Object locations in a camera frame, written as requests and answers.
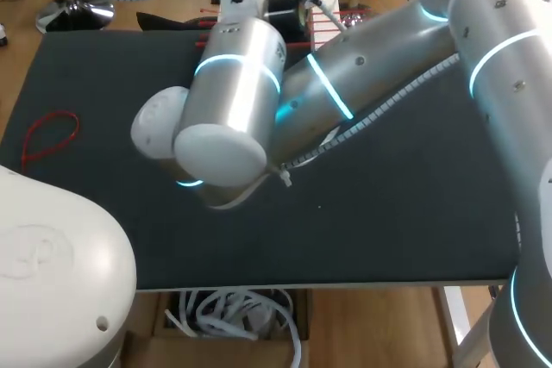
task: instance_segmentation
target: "screw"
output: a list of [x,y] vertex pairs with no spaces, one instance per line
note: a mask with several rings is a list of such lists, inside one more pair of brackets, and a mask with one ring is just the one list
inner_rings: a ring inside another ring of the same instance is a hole
[[515,84],[514,84],[514,92],[519,92],[521,91],[523,88],[525,88],[525,81],[517,81]]

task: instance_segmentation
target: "silver robot arm segment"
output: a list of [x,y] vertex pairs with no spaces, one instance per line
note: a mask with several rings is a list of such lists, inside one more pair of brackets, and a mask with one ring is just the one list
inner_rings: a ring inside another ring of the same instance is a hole
[[500,367],[552,367],[552,4],[420,0],[446,15],[517,198],[521,259],[492,310]]

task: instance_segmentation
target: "dark gray work mat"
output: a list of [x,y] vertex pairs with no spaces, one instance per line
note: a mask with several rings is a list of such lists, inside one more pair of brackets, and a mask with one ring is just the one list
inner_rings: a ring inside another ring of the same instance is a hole
[[[291,188],[269,178],[245,204],[221,212],[142,157],[129,134],[156,91],[190,86],[197,39],[46,35],[0,146],[0,163],[19,171],[34,121],[60,109],[78,115],[76,140],[31,161],[27,175],[89,198],[119,221],[135,251],[138,289],[484,281],[513,272],[513,202],[460,67],[292,171]],[[68,120],[47,124],[31,152],[71,132]]]

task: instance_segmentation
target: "chrome base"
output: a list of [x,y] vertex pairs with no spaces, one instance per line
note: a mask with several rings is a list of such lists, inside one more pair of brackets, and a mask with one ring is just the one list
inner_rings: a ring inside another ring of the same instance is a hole
[[36,17],[36,27],[46,32],[99,30],[115,17],[109,0],[54,0]]

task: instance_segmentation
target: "red rubber band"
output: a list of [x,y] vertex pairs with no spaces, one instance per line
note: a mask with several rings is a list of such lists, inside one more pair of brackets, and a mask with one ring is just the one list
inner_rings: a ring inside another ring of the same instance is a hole
[[[30,142],[31,137],[32,137],[33,133],[35,132],[35,130],[40,125],[44,124],[45,122],[48,122],[48,121],[52,120],[53,118],[60,118],[60,117],[69,117],[69,118],[72,118],[73,120],[75,120],[75,122],[76,122],[75,129],[73,130],[71,135],[69,135],[67,138],[65,138],[63,141],[61,141],[59,144],[56,144],[55,146],[52,146],[52,147],[49,147],[45,150],[39,151],[38,153],[27,154],[28,143]],[[27,135],[25,135],[25,141],[23,142],[23,152],[22,152],[22,155],[21,155],[21,171],[25,172],[25,167],[27,166],[27,163],[29,161],[34,161],[34,160],[37,160],[37,159],[41,159],[43,157],[46,157],[47,155],[50,155],[52,153],[55,153],[56,151],[59,151],[63,147],[66,147],[67,144],[69,144],[72,140],[75,139],[75,137],[78,134],[79,129],[80,129],[80,122],[78,120],[78,117],[75,114],[73,114],[72,112],[69,112],[69,111],[51,112],[50,114],[47,114],[47,115],[43,116],[40,120],[35,121],[33,123],[33,125],[31,125],[31,127],[28,129]]]

